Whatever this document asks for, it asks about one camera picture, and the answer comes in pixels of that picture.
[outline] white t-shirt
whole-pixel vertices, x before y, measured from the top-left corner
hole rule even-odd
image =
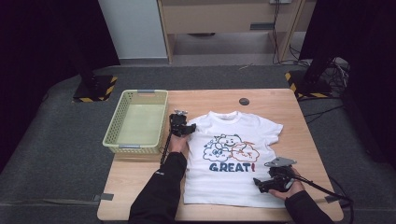
[[[269,146],[278,141],[283,125],[238,111],[211,111],[193,123],[184,203],[284,207],[283,201],[260,193],[253,181],[271,178],[264,164],[276,158]]]

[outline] gray carpet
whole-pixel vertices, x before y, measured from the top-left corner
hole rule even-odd
[[[96,217],[95,205],[28,202],[90,201],[92,195],[103,192],[113,154],[102,146],[102,140],[122,91],[288,88],[284,74],[299,69],[297,66],[240,68],[100,69],[95,71],[97,75],[118,77],[106,102],[72,103],[79,77],[53,86],[0,175],[0,223],[101,223]],[[341,103],[340,100],[314,100],[300,102],[300,106],[307,115]],[[308,127],[328,174],[355,200],[355,223],[396,223],[396,171],[386,163],[373,162],[366,155],[346,111],[341,108],[326,113]],[[346,209],[341,223],[348,223],[349,216]]]

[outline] black sleeve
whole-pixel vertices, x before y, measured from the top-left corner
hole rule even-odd
[[[287,198],[285,206],[291,218],[297,224],[333,223],[329,216],[318,207],[305,190]]]
[[[186,167],[182,153],[169,153],[163,167],[153,174],[132,204],[128,223],[175,223],[180,181]]]

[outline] white wall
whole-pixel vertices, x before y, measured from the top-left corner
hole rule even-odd
[[[167,58],[157,0],[99,0],[120,59]]]

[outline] plastic basket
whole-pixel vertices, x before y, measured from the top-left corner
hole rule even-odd
[[[166,122],[168,91],[124,91],[103,145],[114,153],[159,153]]]

